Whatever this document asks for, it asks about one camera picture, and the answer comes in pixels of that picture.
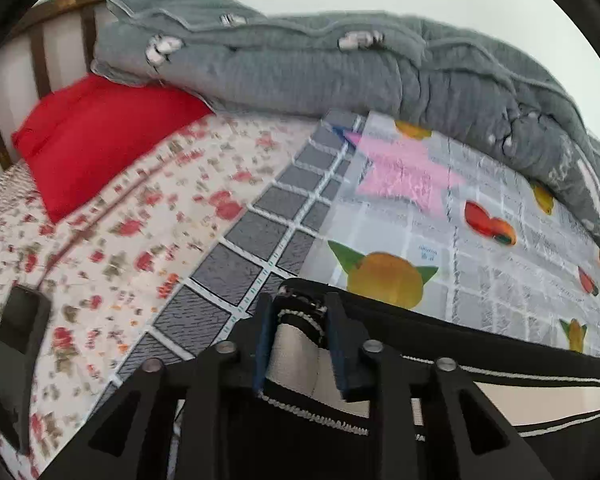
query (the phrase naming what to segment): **wooden headboard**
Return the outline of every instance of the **wooden headboard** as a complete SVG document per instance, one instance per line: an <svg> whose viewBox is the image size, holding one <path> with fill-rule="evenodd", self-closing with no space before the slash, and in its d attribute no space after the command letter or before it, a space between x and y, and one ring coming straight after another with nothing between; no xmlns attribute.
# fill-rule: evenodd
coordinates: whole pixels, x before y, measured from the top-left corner
<svg viewBox="0 0 600 480"><path fill-rule="evenodd" d="M47 59L45 53L45 34L43 24L63 14L76 12L80 15L82 27L82 46L84 62L89 71L93 60L93 47L96 41L96 6L105 0L49 0L31 7L24 17L13 28L5 43L9 43L22 35L29 37L33 75L38 98L42 99L51 92ZM0 166L6 170L12 165L11 156L4 142L0 129Z"/></svg>

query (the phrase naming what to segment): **bed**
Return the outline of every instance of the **bed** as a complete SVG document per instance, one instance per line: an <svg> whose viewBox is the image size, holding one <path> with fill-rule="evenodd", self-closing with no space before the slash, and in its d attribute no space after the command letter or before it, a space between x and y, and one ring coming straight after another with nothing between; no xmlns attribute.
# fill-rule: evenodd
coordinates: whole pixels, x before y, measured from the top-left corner
<svg viewBox="0 0 600 480"><path fill-rule="evenodd" d="M40 97L51 90L42 23L78 12L88 65L102 1L45 2L13 31L29 36ZM445 175L442 220L435 203L395 190L393 180L390 190L382 182L370 190L382 166L368 144L378 132L383 142L408 141L407 150L427 147L423 158ZM54 305L31 392L30 453L0 436L16 478L37 478L145 359L195 358L253 314L259 293L296 276L355 290L337 247L425 269L421 297L403 308L600 360L600 247L544 188L437 132L342 110L321 120L219 112L167 136L57 224L10 151L0 131L0 308L14 280L43 279ZM393 224L408 236L399 246L370 218L383 208L396 214L396 201ZM358 215L357 231L343 227L343 215ZM485 228L484 216L498 229ZM529 286L538 272L546 281Z"/></svg>

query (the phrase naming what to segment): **metal screw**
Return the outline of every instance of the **metal screw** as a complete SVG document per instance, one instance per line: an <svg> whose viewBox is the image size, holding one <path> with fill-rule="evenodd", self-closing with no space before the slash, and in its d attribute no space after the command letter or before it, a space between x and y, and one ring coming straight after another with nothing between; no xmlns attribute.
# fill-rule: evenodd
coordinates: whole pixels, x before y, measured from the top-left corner
<svg viewBox="0 0 600 480"><path fill-rule="evenodd" d="M379 354L384 349L384 345L375 339L367 339L362 348L371 354Z"/></svg>
<svg viewBox="0 0 600 480"><path fill-rule="evenodd" d="M219 354L232 354L237 347L233 341L221 341L216 345L216 352Z"/></svg>
<svg viewBox="0 0 600 480"><path fill-rule="evenodd" d="M149 357L144 363L142 363L142 370L150 374L160 371L162 368L162 361L157 357Z"/></svg>
<svg viewBox="0 0 600 480"><path fill-rule="evenodd" d="M458 364L451 357L441 357L436 361L436 366L443 372L452 372Z"/></svg>

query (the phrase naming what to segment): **mattress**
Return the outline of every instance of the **mattress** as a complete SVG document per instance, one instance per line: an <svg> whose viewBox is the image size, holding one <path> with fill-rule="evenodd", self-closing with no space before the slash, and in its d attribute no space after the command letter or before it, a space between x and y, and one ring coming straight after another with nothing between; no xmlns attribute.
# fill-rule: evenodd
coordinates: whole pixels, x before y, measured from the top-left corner
<svg viewBox="0 0 600 480"><path fill-rule="evenodd" d="M546 204L538 202L531 184L489 157L416 130L421 137L416 142L436 142L437 151L431 148L429 155L446 164L449 195L463 206L469 199L484 205L480 197L489 196L496 204L490 203L489 214L515 226L516 243L503 245L476 234L467 222L446 219L452 237L444 245L432 226L445 219L436 219L413 197L374 192L361 198L361 175L369 174L373 161L364 144L356 151L352 142L372 134L368 126L378 121L346 112L331 112L320 123L215 116L165 139L59 224L46 220L35 190L1 213L0 306L14 280L35 286L48 259L83 231L83 240L42 283L53 309L34 375L29 456L19 456L0 436L0 453L12 474L39 476L145 359L155 356L171 364L195 358L253 313L259 293L275 294L286 278L299 275L350 288L329 242L365 254L393 253L418 268L436 267L423 280L422 299L407 306L415 312L565 349L573 347L573 319L579 327L574 334L586 332L577 349L600 356L600 268L592 267L596 261L600 266L600 249L573 216L553 200L550 213L543 212L540 206ZM450 179L450 168L462 178ZM487 190L494 179L500 183L499 199ZM393 211L394 231L408 236L414 251L409 244L392 244L388 232L369 228L352 234L343 227L342 208L365 203L370 216ZM513 203L517 213L510 209ZM103 212L106 216L92 225ZM370 217L358 220L371 225ZM549 245L549 227L539 230L536 221L548 222L556 232L559 227L577 250ZM534 232L544 238L535 241ZM420 239L429 245L423 249L424 241L415 243ZM547 279L556 276L553 288L542 289L542 303L536 301L540 296L526 298L529 283L502 266L457 263L477 261L478 250L493 256L493 248L514 251L510 261L535 266L531 273L541 269ZM573 254L586 254L587 262L573 262ZM568 276L557 273L558 258ZM487 278L481 283L483 272ZM499 296L503 290L507 301ZM177 418L174 426L175 449Z"/></svg>

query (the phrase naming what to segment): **bedspread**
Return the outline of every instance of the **bedspread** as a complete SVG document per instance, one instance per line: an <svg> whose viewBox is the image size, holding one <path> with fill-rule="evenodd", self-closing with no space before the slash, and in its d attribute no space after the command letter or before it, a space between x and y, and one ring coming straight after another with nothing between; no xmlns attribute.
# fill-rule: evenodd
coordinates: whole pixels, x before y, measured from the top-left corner
<svg viewBox="0 0 600 480"><path fill-rule="evenodd" d="M365 146L355 152L343 138L359 141L377 120L346 112L317 126L208 118L168 137L58 225L46 222L35 193L1 215L0 308L14 280L35 285L77 230L84 238L42 285L53 309L32 389L30 455L0 437L14 475L36 478L148 357L171 364L227 338L260 292L275 294L293 276L349 287L354 253L390 253L391 268L420 280L402 280L403 295L384 301L600 356L600 249L573 216L488 156L408 124L400 127L411 149L394 152L396 162L417 156L446 169L413 186L379 187L386 179L374 180ZM339 208L360 206L352 192L366 193L368 218L342 227ZM329 242L349 244L349 256ZM538 269L541 288L531 283Z"/></svg>

